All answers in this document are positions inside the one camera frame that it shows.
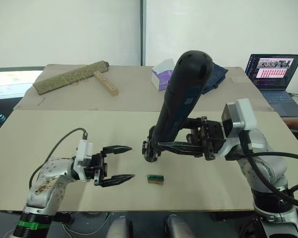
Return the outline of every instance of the laptop keyboard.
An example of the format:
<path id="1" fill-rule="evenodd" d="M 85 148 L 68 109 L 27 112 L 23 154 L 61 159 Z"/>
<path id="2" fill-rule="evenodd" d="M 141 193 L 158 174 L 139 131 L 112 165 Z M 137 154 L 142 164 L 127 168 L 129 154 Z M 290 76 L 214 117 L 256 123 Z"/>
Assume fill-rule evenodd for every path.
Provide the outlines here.
<path id="1" fill-rule="evenodd" d="M 261 92 L 268 103 L 292 103 L 293 99 L 286 92 Z"/>

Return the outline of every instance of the beige tabletop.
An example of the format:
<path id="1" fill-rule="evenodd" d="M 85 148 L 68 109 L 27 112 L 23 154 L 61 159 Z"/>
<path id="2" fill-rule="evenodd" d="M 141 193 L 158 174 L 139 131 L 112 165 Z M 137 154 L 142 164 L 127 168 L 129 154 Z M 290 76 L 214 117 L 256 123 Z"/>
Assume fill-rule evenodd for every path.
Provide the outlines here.
<path id="1" fill-rule="evenodd" d="M 277 151 L 298 154 L 298 142 L 275 112 L 256 112 L 258 128 Z M 135 174 L 119 186 L 94 187 L 93 182 L 68 186 L 61 211 L 113 210 L 247 210 L 252 194 L 237 162 L 180 156 L 164 152 L 155 163 L 141 154 L 142 141 L 158 112 L 16 110 L 0 129 L 0 210 L 22 210 L 31 173 L 67 132 L 84 127 L 97 153 L 103 146 L 128 145 L 124 154 L 110 155 L 109 176 Z M 220 112 L 192 112 L 220 120 Z M 177 140 L 185 140 L 182 130 Z M 66 139 L 56 157 L 74 155 L 81 133 Z M 298 183 L 298 161 L 287 159 L 289 185 Z M 147 174 L 164 175 L 164 185 L 148 184 Z"/>
<path id="2" fill-rule="evenodd" d="M 37 81 L 76 69 L 82 65 L 50 64 Z M 31 87 L 15 110 L 99 110 L 99 111 L 160 111 L 165 91 L 157 91 L 151 83 L 151 66 L 109 66 L 103 73 L 119 90 L 112 97 L 94 78 L 38 95 Z M 202 95 L 195 111 L 221 112 L 225 103 L 249 98 L 255 111 L 273 109 L 248 79 L 242 68 L 228 67 L 226 79 L 217 89 Z"/>

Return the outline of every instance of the laptop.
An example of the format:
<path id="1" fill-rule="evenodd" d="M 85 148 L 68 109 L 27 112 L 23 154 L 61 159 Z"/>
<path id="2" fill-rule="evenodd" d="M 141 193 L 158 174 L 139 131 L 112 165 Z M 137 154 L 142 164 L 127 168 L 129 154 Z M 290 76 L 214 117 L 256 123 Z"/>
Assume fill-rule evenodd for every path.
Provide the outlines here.
<path id="1" fill-rule="evenodd" d="M 298 117 L 298 105 L 286 88 L 298 67 L 298 55 L 250 56 L 245 73 L 281 117 Z"/>

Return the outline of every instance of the laptop screen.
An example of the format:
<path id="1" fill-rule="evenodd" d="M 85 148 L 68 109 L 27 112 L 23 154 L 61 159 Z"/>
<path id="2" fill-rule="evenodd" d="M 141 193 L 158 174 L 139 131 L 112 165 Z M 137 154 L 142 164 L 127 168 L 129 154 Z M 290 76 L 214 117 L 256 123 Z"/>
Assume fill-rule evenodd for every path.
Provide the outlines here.
<path id="1" fill-rule="evenodd" d="M 251 55 L 245 73 L 260 90 L 285 90 L 298 67 L 298 55 Z"/>

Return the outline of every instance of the tissue box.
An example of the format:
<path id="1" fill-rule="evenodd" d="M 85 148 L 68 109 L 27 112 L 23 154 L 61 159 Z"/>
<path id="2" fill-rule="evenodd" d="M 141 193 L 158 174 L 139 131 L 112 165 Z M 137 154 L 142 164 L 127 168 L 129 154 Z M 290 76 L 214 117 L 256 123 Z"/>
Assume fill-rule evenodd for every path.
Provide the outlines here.
<path id="1" fill-rule="evenodd" d="M 173 59 L 166 59 L 152 68 L 151 82 L 158 91 L 167 89 L 173 69 Z"/>

